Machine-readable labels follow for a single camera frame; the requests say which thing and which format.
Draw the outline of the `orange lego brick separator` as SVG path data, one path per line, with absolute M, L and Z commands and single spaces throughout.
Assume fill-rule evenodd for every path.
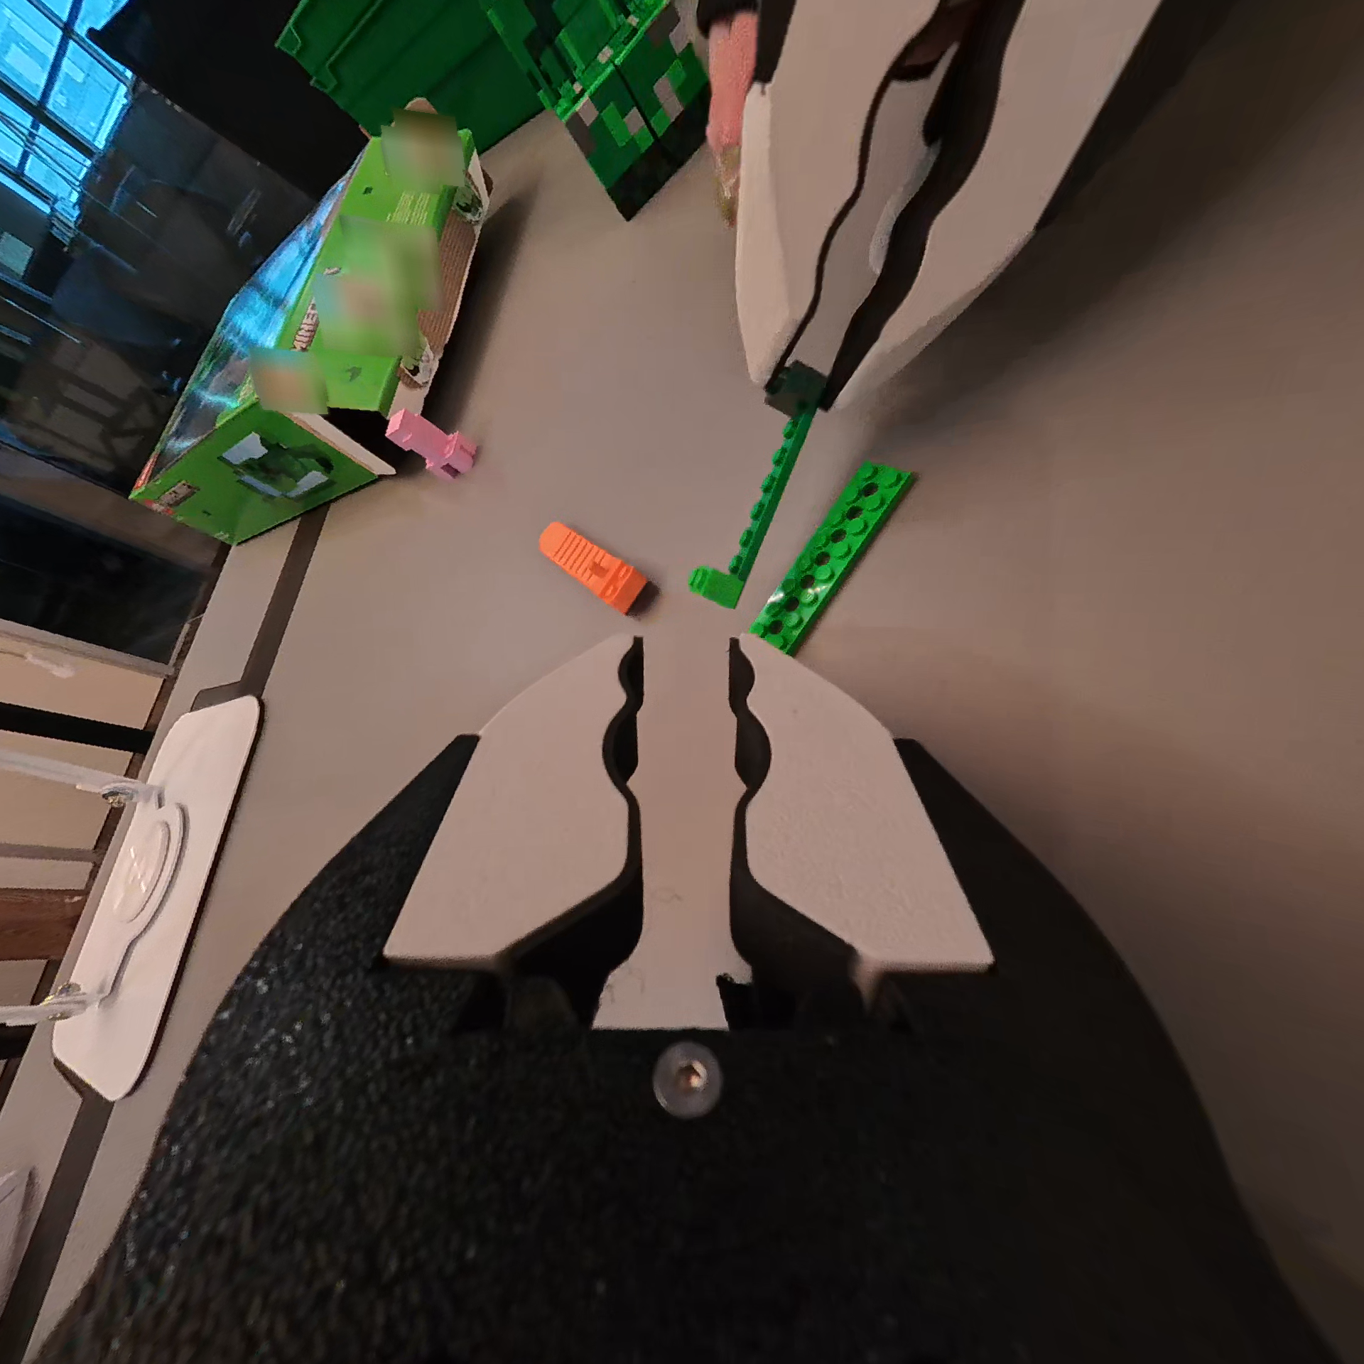
M 539 534 L 539 549 L 577 584 L 588 587 L 596 599 L 621 614 L 630 614 L 649 586 L 649 578 L 636 565 L 558 519 Z

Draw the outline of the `pink plastic object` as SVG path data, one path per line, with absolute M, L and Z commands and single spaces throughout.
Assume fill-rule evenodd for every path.
M 721 218 L 738 218 L 744 102 L 755 77 L 759 1 L 700 1 L 696 24 L 708 47 L 708 145 Z

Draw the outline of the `green plastic crate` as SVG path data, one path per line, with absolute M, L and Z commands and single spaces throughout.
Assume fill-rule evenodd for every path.
M 300 1 L 275 45 L 368 134 L 425 98 L 486 151 L 543 111 L 480 1 Z

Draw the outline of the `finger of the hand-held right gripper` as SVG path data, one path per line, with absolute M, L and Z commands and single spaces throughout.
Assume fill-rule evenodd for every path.
M 744 98 L 736 305 L 750 377 L 833 373 L 877 271 L 873 238 L 920 172 L 920 83 L 896 66 L 917 1 L 763 1 Z
M 947 52 L 926 151 L 873 229 L 875 280 L 827 371 L 846 407 L 903 369 L 1042 223 L 1157 1 L 981 1 Z

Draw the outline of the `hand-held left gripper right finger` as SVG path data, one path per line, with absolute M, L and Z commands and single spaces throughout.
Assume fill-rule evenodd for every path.
M 744 807 L 757 887 L 846 948 L 846 973 L 985 973 L 994 952 L 892 732 L 755 635 L 736 641 L 769 762 Z

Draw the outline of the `clear acrylic stand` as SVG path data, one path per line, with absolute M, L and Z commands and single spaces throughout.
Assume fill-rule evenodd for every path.
M 116 775 L 14 749 L 2 749 L 2 770 L 50 779 L 76 790 L 97 792 L 114 809 L 129 806 L 150 807 L 150 815 L 137 815 L 135 821 L 143 823 L 146 828 L 160 826 L 167 834 L 167 844 L 160 853 L 161 861 L 152 874 L 152 885 L 160 881 L 167 864 L 165 859 L 180 847 L 180 828 L 177 825 L 179 815 L 165 807 L 163 790 L 156 783 L 144 783 L 137 777 Z M 141 933 L 141 929 L 133 927 L 124 929 L 122 938 L 118 938 L 118 944 L 112 946 L 112 955 L 108 957 L 105 971 L 89 988 L 78 982 L 67 982 L 40 1003 L 2 1007 L 2 1028 L 19 1029 L 21 1026 L 36 1026 L 40 1022 L 63 1022 L 89 1012 L 95 1007 L 103 1007 L 105 999 L 114 995 L 120 974 L 125 969 L 127 954 Z

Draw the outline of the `white flat pad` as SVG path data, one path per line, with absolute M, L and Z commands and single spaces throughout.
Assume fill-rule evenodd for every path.
M 84 1007 L 51 1031 L 55 1060 L 105 1100 L 144 1077 L 179 984 L 222 838 L 260 732 L 247 694 L 194 709 L 165 734 L 70 969 Z

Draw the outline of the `green pixelated lego figure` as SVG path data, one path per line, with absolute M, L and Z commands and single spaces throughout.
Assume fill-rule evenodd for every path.
M 632 219 L 706 138 L 710 83 L 674 1 L 530 1 L 541 96 Z

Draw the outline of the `wide green lego plate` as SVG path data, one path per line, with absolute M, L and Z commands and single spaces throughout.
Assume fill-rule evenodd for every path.
M 917 481 L 913 470 L 863 462 L 748 631 L 797 654 Z

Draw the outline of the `window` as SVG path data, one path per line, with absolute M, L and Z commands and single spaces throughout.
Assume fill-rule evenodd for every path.
M 63 229 L 133 96 L 133 73 L 93 32 L 124 1 L 2 3 L 2 181 Z

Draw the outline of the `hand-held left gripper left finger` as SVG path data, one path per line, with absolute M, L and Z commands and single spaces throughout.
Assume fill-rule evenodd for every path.
M 617 633 L 478 732 L 383 946 L 389 963 L 607 978 L 643 927 L 643 639 Z

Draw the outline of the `pink lego pig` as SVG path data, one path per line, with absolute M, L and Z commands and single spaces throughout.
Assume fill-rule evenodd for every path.
M 476 462 L 476 443 L 463 432 L 446 432 L 412 409 L 397 409 L 385 426 L 385 436 L 397 447 L 420 455 L 425 468 L 438 477 L 454 479 L 471 472 Z

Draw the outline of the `green lego set box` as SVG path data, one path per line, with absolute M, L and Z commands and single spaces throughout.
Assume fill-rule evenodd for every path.
M 237 546 L 395 474 L 490 204 L 471 130 L 395 109 L 230 299 L 129 502 Z

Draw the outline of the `narrow green lego plate assembly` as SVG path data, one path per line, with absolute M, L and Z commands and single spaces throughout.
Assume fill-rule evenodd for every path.
M 791 472 L 799 460 L 799 453 L 810 434 L 820 400 L 824 396 L 825 375 L 803 362 L 793 362 L 776 373 L 765 396 L 770 405 L 786 417 L 782 441 L 770 462 L 770 470 L 759 487 L 759 498 L 750 510 L 750 519 L 742 531 L 740 546 L 731 557 L 727 568 L 700 565 L 691 570 L 689 587 L 693 593 L 734 608 L 755 567 L 765 536 L 776 517 L 778 504 L 789 483 Z

